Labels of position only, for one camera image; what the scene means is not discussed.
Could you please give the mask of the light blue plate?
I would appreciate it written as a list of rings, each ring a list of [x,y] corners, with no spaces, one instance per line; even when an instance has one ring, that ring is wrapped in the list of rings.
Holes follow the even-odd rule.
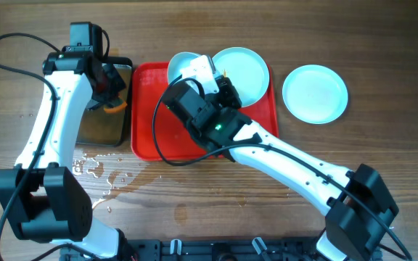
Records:
[[[200,54],[196,54],[193,52],[183,51],[179,52],[178,54],[175,54],[170,62],[168,63],[167,68],[167,80],[168,83],[171,83],[173,80],[175,80],[178,76],[181,75],[180,70],[188,67],[190,65],[190,62],[193,59],[196,59],[200,57]]]
[[[251,49],[230,47],[213,57],[216,69],[229,78],[237,90],[242,107],[258,102],[266,93],[270,75],[263,58]]]
[[[297,119],[314,125],[339,118],[348,106],[348,89],[344,80],[322,65],[303,65],[284,80],[282,99]]]

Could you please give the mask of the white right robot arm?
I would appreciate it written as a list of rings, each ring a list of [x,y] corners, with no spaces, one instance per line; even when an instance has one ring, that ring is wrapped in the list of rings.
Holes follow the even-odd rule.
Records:
[[[239,111],[240,100],[228,78],[207,91],[189,79],[184,127],[208,156],[259,170],[309,201],[324,217],[317,251],[329,260],[370,260],[399,212],[381,175],[362,164],[356,170],[326,163],[281,141]]]

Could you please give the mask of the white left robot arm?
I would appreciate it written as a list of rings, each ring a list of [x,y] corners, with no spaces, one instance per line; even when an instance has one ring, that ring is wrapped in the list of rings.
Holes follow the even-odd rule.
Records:
[[[44,96],[25,148],[11,169],[0,169],[2,220],[19,240],[74,249],[93,260],[132,260],[123,232],[93,216],[89,195],[72,173],[73,152],[90,103],[118,98],[125,57],[98,59],[90,51],[51,53],[43,64]]]

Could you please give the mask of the orange sponge with green scourer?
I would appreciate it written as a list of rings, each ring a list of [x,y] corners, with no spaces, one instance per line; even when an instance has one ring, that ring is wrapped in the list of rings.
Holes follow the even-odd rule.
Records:
[[[104,105],[103,110],[107,114],[115,114],[122,112],[128,106],[127,102],[121,99],[120,97],[116,97],[115,99],[109,101]]]

